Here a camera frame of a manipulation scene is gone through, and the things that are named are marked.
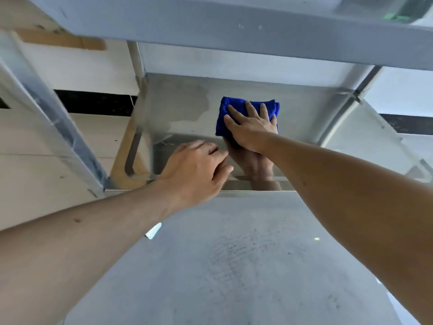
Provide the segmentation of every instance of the skin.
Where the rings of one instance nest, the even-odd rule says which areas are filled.
[[[433,191],[348,155],[280,137],[249,103],[229,107],[232,158],[269,181],[275,164],[311,212],[418,319],[433,324]],[[214,197],[233,167],[212,143],[181,145],[143,188],[0,232],[2,324],[55,324],[149,229]]]

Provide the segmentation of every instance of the upper metal shelf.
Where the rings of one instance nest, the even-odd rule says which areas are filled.
[[[30,0],[77,35],[433,70],[432,0]]]

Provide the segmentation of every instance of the blue cloth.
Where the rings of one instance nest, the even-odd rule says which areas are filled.
[[[275,102],[275,99],[270,101],[252,101],[251,104],[257,110],[257,113],[260,114],[260,104],[264,103],[266,108],[268,109],[269,118],[272,118],[272,115],[278,116],[280,111],[280,103]],[[218,120],[216,121],[216,136],[222,136],[227,138],[230,142],[234,143],[234,138],[229,129],[227,129],[226,124],[224,123],[224,115],[230,113],[227,110],[227,106],[232,105],[234,109],[238,112],[242,113],[244,116],[248,116],[245,107],[245,100],[239,98],[230,98],[223,97],[221,99],[221,105],[219,106],[219,115]]]

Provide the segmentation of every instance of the forearm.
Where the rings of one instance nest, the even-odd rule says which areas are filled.
[[[375,164],[274,134],[260,134],[257,146],[333,237],[418,320],[432,323],[432,191]]]
[[[0,232],[2,324],[55,324],[149,229],[176,211],[163,185]]]

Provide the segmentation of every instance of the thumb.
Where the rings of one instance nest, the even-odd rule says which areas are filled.
[[[218,172],[214,175],[215,185],[218,187],[218,191],[221,190],[222,186],[229,178],[229,174],[233,171],[233,167],[231,165],[225,165],[218,170]]]
[[[226,124],[226,127],[233,132],[233,130],[239,126],[236,124],[236,122],[230,117],[230,115],[224,115],[224,123]]]

